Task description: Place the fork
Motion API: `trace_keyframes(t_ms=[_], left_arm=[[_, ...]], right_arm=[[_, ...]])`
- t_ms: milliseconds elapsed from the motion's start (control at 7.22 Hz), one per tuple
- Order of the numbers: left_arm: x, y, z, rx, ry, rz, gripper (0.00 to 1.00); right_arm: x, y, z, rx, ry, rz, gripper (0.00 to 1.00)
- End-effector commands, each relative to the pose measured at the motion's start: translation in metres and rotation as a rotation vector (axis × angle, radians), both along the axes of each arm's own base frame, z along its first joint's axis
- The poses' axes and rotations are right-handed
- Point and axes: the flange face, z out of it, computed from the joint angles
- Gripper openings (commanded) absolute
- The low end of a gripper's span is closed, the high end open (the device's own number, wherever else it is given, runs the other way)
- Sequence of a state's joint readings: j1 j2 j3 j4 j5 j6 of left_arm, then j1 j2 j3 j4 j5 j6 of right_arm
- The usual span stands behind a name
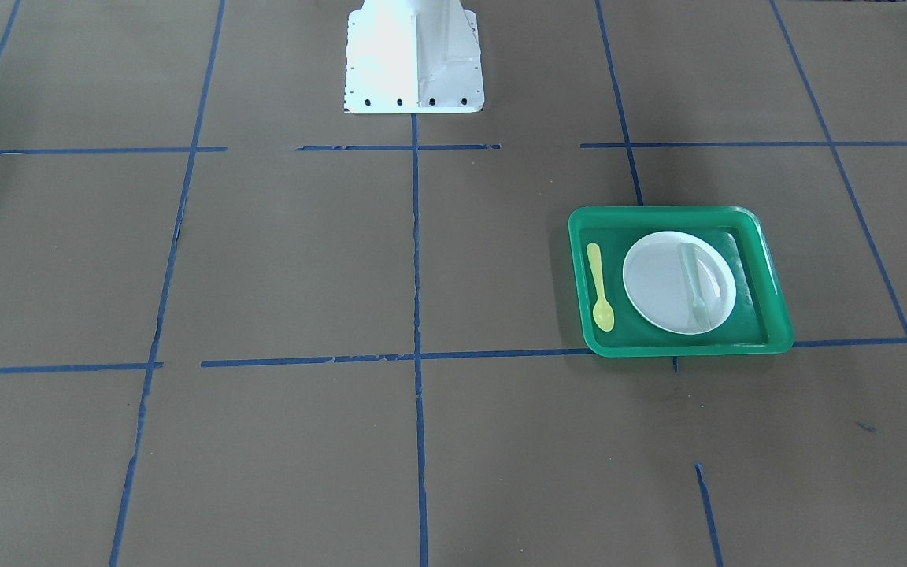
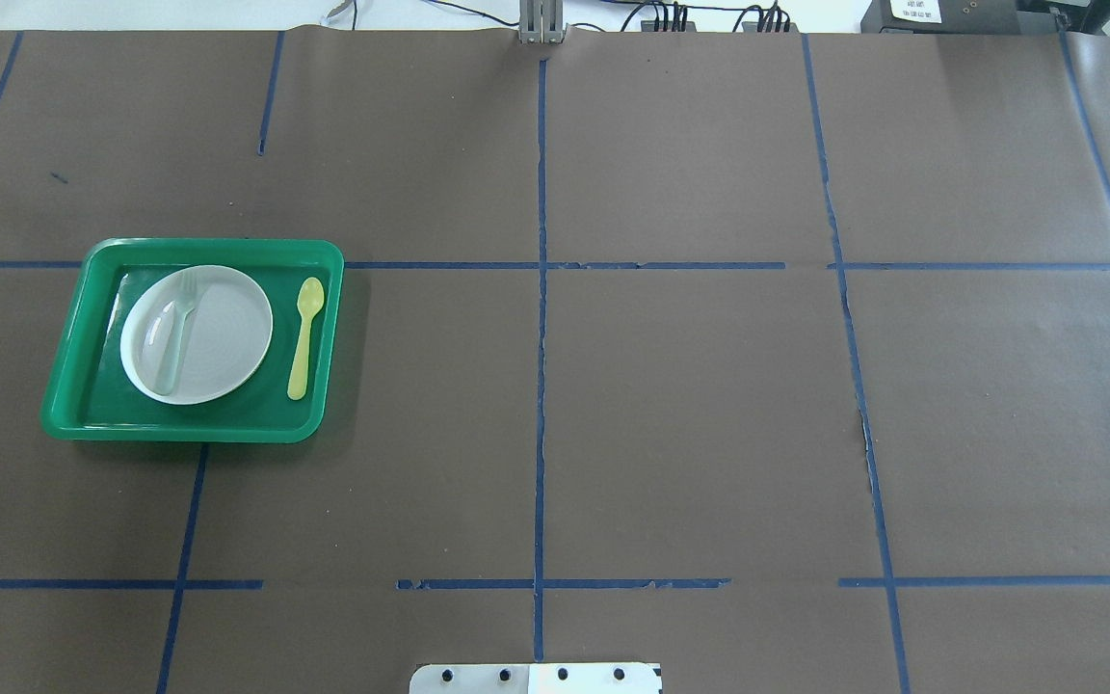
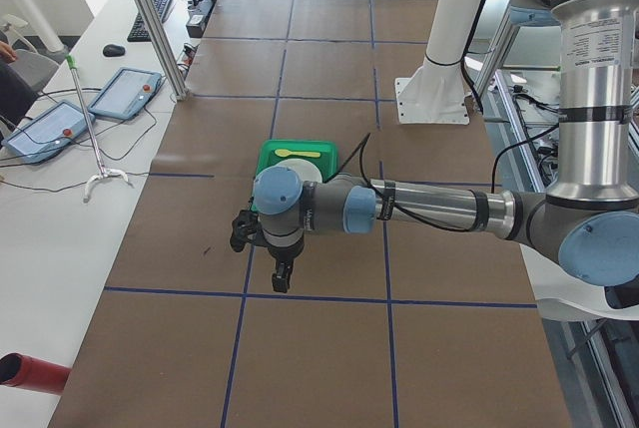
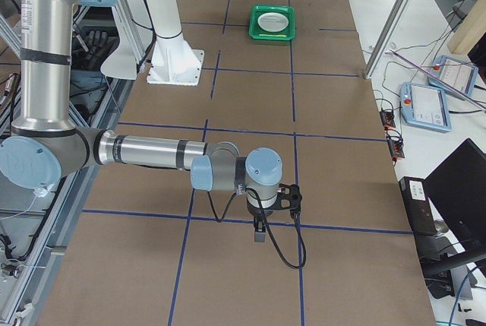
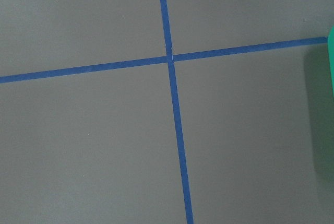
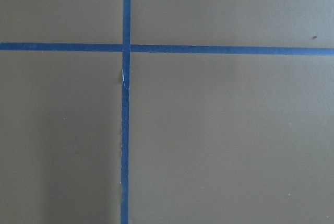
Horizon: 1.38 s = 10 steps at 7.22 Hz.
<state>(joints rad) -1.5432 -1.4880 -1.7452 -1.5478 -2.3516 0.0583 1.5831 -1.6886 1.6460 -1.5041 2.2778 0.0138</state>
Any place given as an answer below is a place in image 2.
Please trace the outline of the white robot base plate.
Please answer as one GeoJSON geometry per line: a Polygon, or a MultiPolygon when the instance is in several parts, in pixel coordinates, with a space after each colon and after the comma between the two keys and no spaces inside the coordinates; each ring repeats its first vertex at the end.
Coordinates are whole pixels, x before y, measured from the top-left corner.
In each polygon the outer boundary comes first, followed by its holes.
{"type": "Polygon", "coordinates": [[[662,693],[660,666],[644,662],[427,664],[410,693],[662,693]]]}

